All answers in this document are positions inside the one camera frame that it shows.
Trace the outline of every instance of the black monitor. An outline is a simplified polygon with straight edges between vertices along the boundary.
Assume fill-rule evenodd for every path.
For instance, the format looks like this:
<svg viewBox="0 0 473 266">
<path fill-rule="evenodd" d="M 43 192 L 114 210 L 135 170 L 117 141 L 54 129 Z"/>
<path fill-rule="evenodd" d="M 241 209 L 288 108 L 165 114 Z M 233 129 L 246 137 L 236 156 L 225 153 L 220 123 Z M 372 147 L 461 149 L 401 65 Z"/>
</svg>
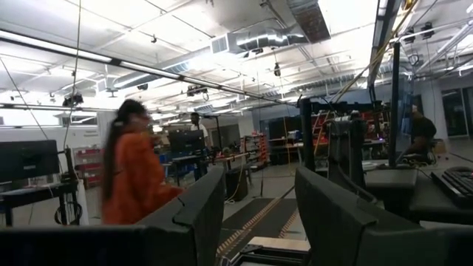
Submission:
<svg viewBox="0 0 473 266">
<path fill-rule="evenodd" d="M 169 132 L 168 139 L 172 152 L 194 153 L 205 149 L 204 132 L 202 130 Z"/>
<path fill-rule="evenodd" d="M 57 173 L 55 140 L 0 142 L 0 183 Z"/>
</svg>

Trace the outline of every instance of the person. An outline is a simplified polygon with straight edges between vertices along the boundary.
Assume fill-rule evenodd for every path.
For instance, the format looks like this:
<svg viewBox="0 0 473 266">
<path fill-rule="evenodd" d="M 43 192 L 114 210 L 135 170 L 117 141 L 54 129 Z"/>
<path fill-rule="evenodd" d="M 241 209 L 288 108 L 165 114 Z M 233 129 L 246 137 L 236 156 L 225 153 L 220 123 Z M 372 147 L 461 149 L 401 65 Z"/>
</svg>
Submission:
<svg viewBox="0 0 473 266">
<path fill-rule="evenodd" d="M 183 191 L 163 184 L 164 170 L 146 133 L 149 121 L 135 100 L 125 100 L 112 121 L 103 153 L 103 224 L 135 224 Z"/>
<path fill-rule="evenodd" d="M 207 132 L 207 129 L 204 127 L 204 125 L 202 125 L 202 123 L 200 122 L 200 115 L 196 112 L 193 112 L 191 114 L 191 122 L 192 122 L 191 131 L 202 130 L 204 133 L 205 145 L 207 147 L 210 147 L 210 140 L 208 138 L 208 132 Z"/>
<path fill-rule="evenodd" d="M 406 150 L 406 154 L 427 155 L 431 149 L 432 141 L 437 129 L 434 123 L 424 117 L 416 106 L 412 107 L 412 129 L 411 146 Z"/>
<path fill-rule="evenodd" d="M 204 127 L 204 125 L 201 124 L 200 122 L 200 115 L 196 112 L 191 113 L 191 131 L 194 130 L 202 130 L 204 134 L 204 142 L 205 146 L 210 147 L 210 141 L 208 139 L 208 132 L 207 129 Z M 198 181 L 202 177 L 203 174 L 207 174 L 207 165 L 205 163 L 201 164 L 196 164 L 194 166 L 194 179 L 195 181 Z"/>
</svg>

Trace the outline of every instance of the workbench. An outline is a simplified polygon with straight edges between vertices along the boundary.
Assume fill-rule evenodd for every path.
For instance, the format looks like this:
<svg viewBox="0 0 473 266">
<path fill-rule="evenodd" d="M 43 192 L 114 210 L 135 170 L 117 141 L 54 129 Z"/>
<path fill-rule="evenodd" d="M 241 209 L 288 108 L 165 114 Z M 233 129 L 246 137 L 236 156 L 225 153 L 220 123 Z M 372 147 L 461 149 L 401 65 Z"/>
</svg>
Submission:
<svg viewBox="0 0 473 266">
<path fill-rule="evenodd" d="M 72 201 L 77 204 L 77 182 L 56 183 L 51 185 L 41 185 L 34 188 L 21 188 L 13 191 L 0 193 L 0 205 L 5 212 L 7 226 L 13 226 L 13 209 L 52 198 L 59 198 L 59 209 L 61 210 L 61 223 L 67 225 L 66 199 L 67 194 L 72 195 Z"/>
</svg>

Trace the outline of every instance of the ductwork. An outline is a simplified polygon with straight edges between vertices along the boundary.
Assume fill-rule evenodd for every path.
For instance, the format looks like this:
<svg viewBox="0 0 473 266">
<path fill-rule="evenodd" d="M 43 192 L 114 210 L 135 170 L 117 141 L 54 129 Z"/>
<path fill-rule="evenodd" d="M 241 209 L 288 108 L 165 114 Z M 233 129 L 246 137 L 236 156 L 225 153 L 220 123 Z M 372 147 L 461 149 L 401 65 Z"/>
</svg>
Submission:
<svg viewBox="0 0 473 266">
<path fill-rule="evenodd" d="M 224 36 L 211 40 L 210 47 L 190 52 L 179 58 L 158 64 L 156 67 L 173 73 L 182 73 L 191 69 L 189 62 L 199 56 L 229 52 L 240 54 L 254 49 L 264 47 L 286 47 L 293 44 L 308 44 L 325 41 L 330 38 L 324 17 L 321 14 L 319 4 L 315 0 L 287 0 L 290 11 L 294 14 L 295 24 L 287 29 L 257 29 L 250 28 L 244 33 L 227 33 Z M 115 88 L 123 89 L 130 86 L 138 86 L 160 78 L 143 73 L 132 73 L 115 82 Z"/>
<path fill-rule="evenodd" d="M 263 29 L 257 31 L 250 30 L 246 33 L 227 33 L 223 37 L 212 40 L 210 47 L 163 62 L 162 64 L 158 64 L 157 68 L 180 74 L 191 70 L 191 60 L 203 55 L 221 52 L 239 54 L 263 47 L 285 47 L 292 44 L 303 43 L 308 43 L 308 41 L 297 26 L 286 30 Z M 135 72 L 118 78 L 114 82 L 114 85 L 117 89 L 123 89 L 131 86 L 139 86 L 159 78 L 161 77 Z"/>
<path fill-rule="evenodd" d="M 287 0 L 287 5 L 311 44 L 330 39 L 318 0 Z"/>
</svg>

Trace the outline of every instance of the table leg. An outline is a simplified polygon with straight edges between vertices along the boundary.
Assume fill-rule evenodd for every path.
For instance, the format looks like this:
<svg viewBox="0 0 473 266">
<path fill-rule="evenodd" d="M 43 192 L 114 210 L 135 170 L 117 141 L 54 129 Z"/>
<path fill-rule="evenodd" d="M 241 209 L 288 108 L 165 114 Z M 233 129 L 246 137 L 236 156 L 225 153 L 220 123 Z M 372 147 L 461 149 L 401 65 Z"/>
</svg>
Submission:
<svg viewBox="0 0 473 266">
<path fill-rule="evenodd" d="M 299 165 L 303 166 L 304 164 L 302 163 L 302 154 L 301 154 L 301 148 L 297 148 L 297 156 L 299 156 Z"/>
<path fill-rule="evenodd" d="M 78 216 L 78 211 L 77 211 L 77 194 L 75 192 L 72 192 L 72 202 L 74 203 L 74 217 Z"/>
<path fill-rule="evenodd" d="M 64 194 L 59 195 L 59 210 L 61 213 L 61 223 L 62 225 L 67 225 L 67 215 L 66 215 L 66 203 L 64 200 Z"/>
<path fill-rule="evenodd" d="M 7 226 L 13 226 L 13 209 L 5 206 L 5 222 Z"/>
</svg>

